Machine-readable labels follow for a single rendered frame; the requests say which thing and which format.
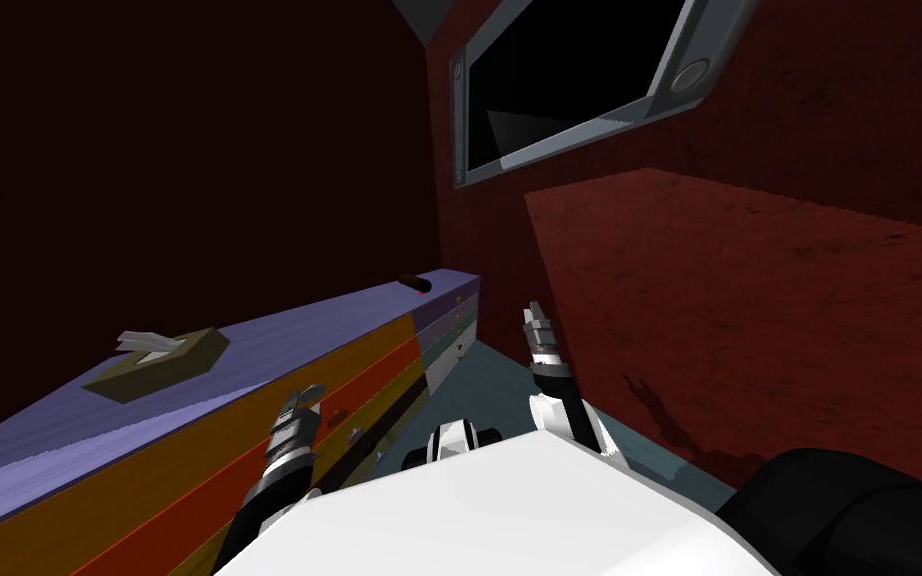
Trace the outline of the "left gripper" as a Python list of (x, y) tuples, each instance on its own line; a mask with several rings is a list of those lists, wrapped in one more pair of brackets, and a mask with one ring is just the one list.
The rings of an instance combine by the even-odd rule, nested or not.
[(326, 386), (322, 384), (309, 385), (300, 392), (294, 390), (280, 410), (284, 414), (277, 419), (271, 430), (268, 452), (284, 450), (288, 443), (303, 442), (307, 447), (314, 444), (322, 422), (321, 408), (317, 403), (325, 392)]

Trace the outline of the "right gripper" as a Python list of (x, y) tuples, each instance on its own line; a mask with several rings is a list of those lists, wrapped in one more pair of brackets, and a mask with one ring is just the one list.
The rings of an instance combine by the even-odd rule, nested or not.
[(523, 321), (532, 361), (535, 364), (559, 364), (560, 356), (552, 322), (546, 319), (537, 301), (532, 301), (528, 310), (523, 310)]

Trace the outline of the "orange drawer front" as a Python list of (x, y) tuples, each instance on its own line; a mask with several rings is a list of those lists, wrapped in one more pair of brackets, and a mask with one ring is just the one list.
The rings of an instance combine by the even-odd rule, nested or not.
[(270, 434), (294, 390), (328, 385), (321, 408), (346, 380), (418, 341), (416, 327), (413, 314), (395, 319), (5, 521), (0, 576), (71, 576)]

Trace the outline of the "olive tissue box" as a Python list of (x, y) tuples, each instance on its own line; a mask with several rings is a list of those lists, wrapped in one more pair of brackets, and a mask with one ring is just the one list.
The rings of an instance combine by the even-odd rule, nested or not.
[(230, 344), (216, 328), (175, 338), (125, 331), (118, 341), (125, 355), (82, 388), (120, 404), (209, 372)]

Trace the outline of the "red drawer front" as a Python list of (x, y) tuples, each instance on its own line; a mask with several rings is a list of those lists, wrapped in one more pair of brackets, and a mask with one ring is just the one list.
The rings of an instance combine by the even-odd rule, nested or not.
[[(412, 338), (346, 380), (322, 404), (310, 485), (326, 491), (361, 482), (428, 398), (431, 360)], [(208, 576), (222, 539), (270, 460), (264, 436), (151, 520), (71, 576)]]

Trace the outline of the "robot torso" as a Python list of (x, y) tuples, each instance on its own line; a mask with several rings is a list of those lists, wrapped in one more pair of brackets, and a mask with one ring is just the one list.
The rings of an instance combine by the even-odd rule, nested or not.
[(782, 576), (641, 466), (550, 431), (292, 506), (216, 576)]

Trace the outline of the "purple-topped drawer cabinet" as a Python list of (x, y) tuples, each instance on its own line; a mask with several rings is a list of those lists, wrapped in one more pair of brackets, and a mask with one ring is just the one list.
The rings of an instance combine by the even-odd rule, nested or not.
[(82, 386), (100, 366), (0, 424), (0, 524), (400, 317), (417, 317), (429, 395), (475, 338), (480, 281), (436, 270), (432, 290), (391, 283), (225, 328), (212, 369), (120, 404)]

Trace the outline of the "grey-framed black screen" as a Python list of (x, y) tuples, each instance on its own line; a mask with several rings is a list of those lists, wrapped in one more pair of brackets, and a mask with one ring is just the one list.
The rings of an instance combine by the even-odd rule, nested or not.
[(456, 187), (698, 106), (761, 0), (502, 0), (450, 65)]

